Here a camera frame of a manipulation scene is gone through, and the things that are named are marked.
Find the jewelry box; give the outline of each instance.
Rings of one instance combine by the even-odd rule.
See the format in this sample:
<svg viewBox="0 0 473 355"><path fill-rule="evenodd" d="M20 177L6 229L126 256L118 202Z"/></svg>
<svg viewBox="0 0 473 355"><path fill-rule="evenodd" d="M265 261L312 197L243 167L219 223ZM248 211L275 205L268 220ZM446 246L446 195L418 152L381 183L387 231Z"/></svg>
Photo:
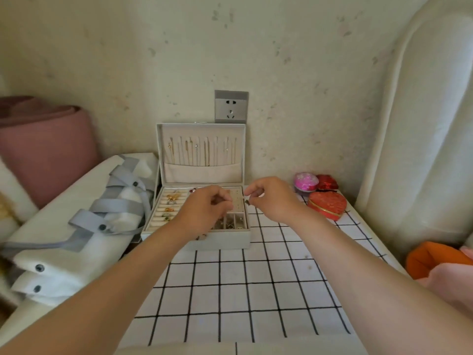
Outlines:
<svg viewBox="0 0 473 355"><path fill-rule="evenodd" d="M187 250L246 249L251 232L245 210L245 124L157 124L162 188L141 233L148 237L172 220L194 189L229 189L234 208Z"/></svg>

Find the wall socket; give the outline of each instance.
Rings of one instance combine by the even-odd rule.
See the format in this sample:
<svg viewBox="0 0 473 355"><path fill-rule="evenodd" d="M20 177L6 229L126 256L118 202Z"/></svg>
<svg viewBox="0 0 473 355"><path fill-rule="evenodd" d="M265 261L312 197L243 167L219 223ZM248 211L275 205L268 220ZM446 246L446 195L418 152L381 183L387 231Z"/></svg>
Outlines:
<svg viewBox="0 0 473 355"><path fill-rule="evenodd" d="M242 91L215 91L215 123L246 123L250 94Z"/></svg>

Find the red gift box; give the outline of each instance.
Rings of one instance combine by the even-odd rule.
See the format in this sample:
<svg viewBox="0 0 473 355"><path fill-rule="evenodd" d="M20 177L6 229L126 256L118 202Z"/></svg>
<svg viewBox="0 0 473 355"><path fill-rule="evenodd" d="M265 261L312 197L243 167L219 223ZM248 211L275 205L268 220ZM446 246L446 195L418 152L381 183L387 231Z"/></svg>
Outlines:
<svg viewBox="0 0 473 355"><path fill-rule="evenodd" d="M307 205L331 220L339 220L347 208L347 200L336 192L315 192Z"/></svg>
<svg viewBox="0 0 473 355"><path fill-rule="evenodd" d="M319 184L317 185L318 191L337 191L337 181L329 174L318 174L317 178Z"/></svg>

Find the orange pillow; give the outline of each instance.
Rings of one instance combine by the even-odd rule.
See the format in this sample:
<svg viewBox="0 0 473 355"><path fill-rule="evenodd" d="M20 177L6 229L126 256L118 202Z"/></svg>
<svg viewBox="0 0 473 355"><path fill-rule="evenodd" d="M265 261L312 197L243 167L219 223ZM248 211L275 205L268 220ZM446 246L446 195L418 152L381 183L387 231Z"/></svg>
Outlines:
<svg viewBox="0 0 473 355"><path fill-rule="evenodd" d="M414 279L429 276L430 271L442 263L473 265L473 260L448 245L424 242L411 251L406 259L406 271Z"/></svg>

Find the upholstered headboard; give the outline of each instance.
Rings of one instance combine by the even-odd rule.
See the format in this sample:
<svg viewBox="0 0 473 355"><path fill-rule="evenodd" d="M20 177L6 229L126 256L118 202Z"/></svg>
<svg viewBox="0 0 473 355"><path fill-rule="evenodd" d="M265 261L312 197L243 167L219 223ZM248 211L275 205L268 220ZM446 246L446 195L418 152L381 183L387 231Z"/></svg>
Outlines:
<svg viewBox="0 0 473 355"><path fill-rule="evenodd" d="M355 208L399 258L473 230L473 0L430 0L400 38Z"/></svg>

